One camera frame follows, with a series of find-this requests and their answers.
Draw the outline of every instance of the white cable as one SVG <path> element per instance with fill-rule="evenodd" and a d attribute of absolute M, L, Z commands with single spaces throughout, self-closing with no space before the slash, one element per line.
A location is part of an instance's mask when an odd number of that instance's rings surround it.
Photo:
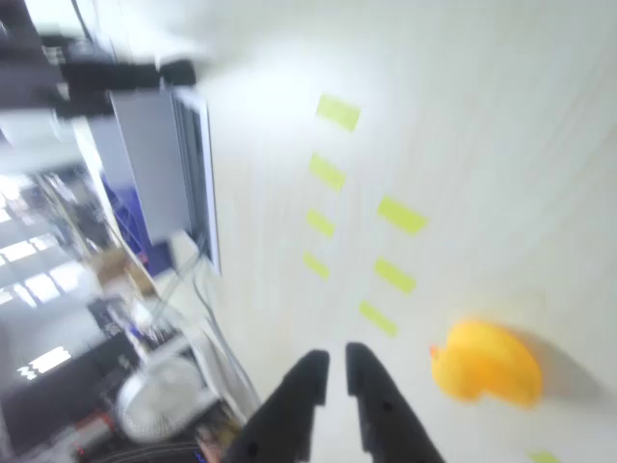
<path fill-rule="evenodd" d="M 195 294 L 197 295 L 197 297 L 200 299 L 201 303 L 205 307 L 206 311 L 208 312 L 207 319 L 208 319 L 210 328 L 214 332 L 214 335 L 217 338 L 218 343 L 223 348 L 223 351 L 226 357 L 228 358 L 229 363 L 233 367 L 236 375 L 238 375 L 240 380 L 244 383 L 244 386 L 246 387 L 246 389 L 248 389 L 250 395 L 253 396 L 252 397 L 253 403 L 255 405 L 258 405 L 260 403 L 259 395 L 257 393 L 257 390 L 255 389 L 255 385 L 253 384 L 253 381 L 251 381 L 251 378 L 249 378 L 249 375 L 247 374 L 246 370 L 244 370 L 244 368 L 242 367 L 242 365 L 240 364 L 236 356 L 233 354 L 233 351 L 229 347 L 229 344 L 227 343 L 227 340 L 225 339 L 225 336 L 223 335 L 223 332 L 221 331 L 221 327 L 219 326 L 216 316 L 214 315 L 214 311 L 212 310 L 212 307 L 205 300 L 205 298 L 201 295 L 200 289 L 197 285 L 197 276 L 198 276 L 197 268 L 198 267 L 196 267 L 195 273 L 193 274 L 193 289 L 195 291 Z"/>
<path fill-rule="evenodd" d="M 205 234 L 203 234 L 197 243 L 197 252 L 195 255 L 187 259 L 180 267 L 177 269 L 175 274 L 175 279 L 167 285 L 165 290 L 162 292 L 159 301 L 154 306 L 154 310 L 152 311 L 152 325 L 158 320 L 159 316 L 165 311 L 165 306 L 169 304 L 169 300 L 174 294 L 177 287 L 180 283 L 186 278 L 186 276 L 191 273 L 192 270 L 196 269 L 200 263 L 200 257 L 203 254 L 203 246 L 205 244 Z"/>

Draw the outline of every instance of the yellow tape strip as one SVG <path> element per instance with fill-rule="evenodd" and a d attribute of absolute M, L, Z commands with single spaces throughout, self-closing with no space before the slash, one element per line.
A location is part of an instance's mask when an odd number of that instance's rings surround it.
<path fill-rule="evenodd" d="M 416 287 L 416 280 L 384 258 L 378 258 L 375 262 L 375 272 L 403 292 L 410 293 Z"/>
<path fill-rule="evenodd" d="M 377 213 L 408 234 L 417 233 L 428 222 L 426 218 L 389 197 L 382 199 Z"/>
<path fill-rule="evenodd" d="M 396 332 L 398 331 L 396 324 L 366 301 L 360 302 L 360 313 L 384 330 L 391 338 L 396 336 Z"/>
<path fill-rule="evenodd" d="M 335 234 L 335 224 L 333 224 L 328 218 L 316 211 L 315 209 L 309 209 L 307 212 L 307 222 L 314 229 L 322 234 L 332 238 Z"/>
<path fill-rule="evenodd" d="M 312 154 L 308 167 L 317 177 L 327 183 L 331 188 L 334 188 L 334 190 L 340 191 L 343 187 L 345 183 L 345 174 L 330 164 L 326 159 L 320 157 L 316 152 Z"/>
<path fill-rule="evenodd" d="M 317 260 L 313 254 L 305 253 L 305 265 L 324 280 L 328 279 L 330 270 L 328 270 L 328 267 L 324 263 Z"/>
<path fill-rule="evenodd" d="M 353 132 L 360 118 L 360 108 L 345 103 L 335 96 L 323 94 L 319 98 L 319 104 L 317 105 L 317 116 L 337 123 L 341 127 Z"/>
<path fill-rule="evenodd" d="M 538 451 L 529 454 L 529 458 L 534 463 L 559 463 L 559 460 L 555 455 L 549 451 Z"/>

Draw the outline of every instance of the yellow rubber duck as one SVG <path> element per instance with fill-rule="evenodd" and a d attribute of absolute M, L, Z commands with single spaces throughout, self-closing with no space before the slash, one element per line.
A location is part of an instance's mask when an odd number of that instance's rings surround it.
<path fill-rule="evenodd" d="M 542 395 L 542 371 L 527 348 L 499 326 L 465 321 L 452 328 L 445 349 L 431 347 L 433 378 L 460 400 L 484 393 L 530 408 Z"/>

